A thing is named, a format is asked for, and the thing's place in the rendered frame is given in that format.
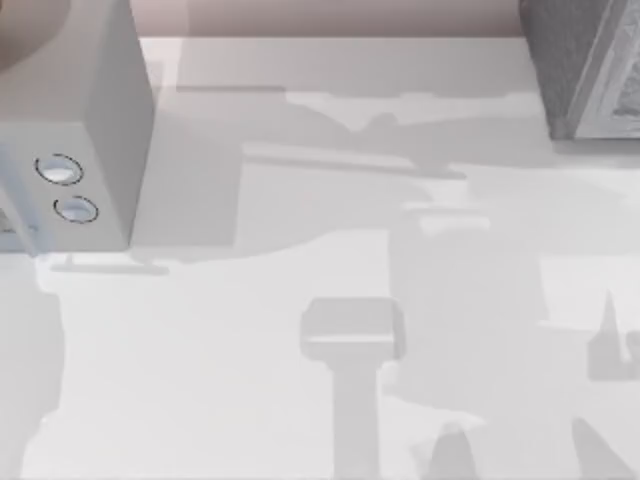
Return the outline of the grey cabinet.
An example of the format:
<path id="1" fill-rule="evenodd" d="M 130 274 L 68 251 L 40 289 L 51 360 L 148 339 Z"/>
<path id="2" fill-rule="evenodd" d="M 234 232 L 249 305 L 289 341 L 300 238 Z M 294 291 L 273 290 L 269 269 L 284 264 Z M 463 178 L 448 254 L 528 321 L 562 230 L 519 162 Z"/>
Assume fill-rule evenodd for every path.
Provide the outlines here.
<path id="1" fill-rule="evenodd" d="M 554 140 L 640 140 L 640 0 L 519 0 Z"/>

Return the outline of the pale microwave oven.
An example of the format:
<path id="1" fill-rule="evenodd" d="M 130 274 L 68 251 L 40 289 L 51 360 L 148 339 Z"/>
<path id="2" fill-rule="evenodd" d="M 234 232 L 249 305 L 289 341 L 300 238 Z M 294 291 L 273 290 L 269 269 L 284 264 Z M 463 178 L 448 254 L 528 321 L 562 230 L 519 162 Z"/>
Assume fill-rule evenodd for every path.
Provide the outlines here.
<path id="1" fill-rule="evenodd" d="M 154 117 L 130 0 L 0 0 L 0 254 L 127 249 Z M 35 159 L 54 153 L 83 179 L 41 178 Z M 98 218 L 60 218 L 71 196 Z"/>

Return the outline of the small microwave knob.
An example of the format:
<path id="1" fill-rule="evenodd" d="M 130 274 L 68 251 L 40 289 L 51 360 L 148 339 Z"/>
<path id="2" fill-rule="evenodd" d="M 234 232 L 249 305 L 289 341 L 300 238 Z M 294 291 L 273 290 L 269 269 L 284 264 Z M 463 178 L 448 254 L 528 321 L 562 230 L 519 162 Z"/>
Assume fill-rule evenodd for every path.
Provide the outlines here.
<path id="1" fill-rule="evenodd" d="M 53 209 L 60 218 L 74 224 L 92 223 L 99 216 L 98 206 L 83 196 L 56 199 Z"/>

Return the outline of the large microwave knob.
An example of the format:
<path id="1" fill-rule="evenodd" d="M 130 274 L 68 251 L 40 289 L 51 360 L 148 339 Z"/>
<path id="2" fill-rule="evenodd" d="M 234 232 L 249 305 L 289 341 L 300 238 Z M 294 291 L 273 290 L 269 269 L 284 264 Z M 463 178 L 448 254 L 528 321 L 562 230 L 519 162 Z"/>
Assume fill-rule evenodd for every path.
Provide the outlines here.
<path id="1" fill-rule="evenodd" d="M 61 153 L 36 158 L 34 168 L 45 181 L 59 186 L 71 186 L 84 177 L 84 169 L 74 158 Z"/>

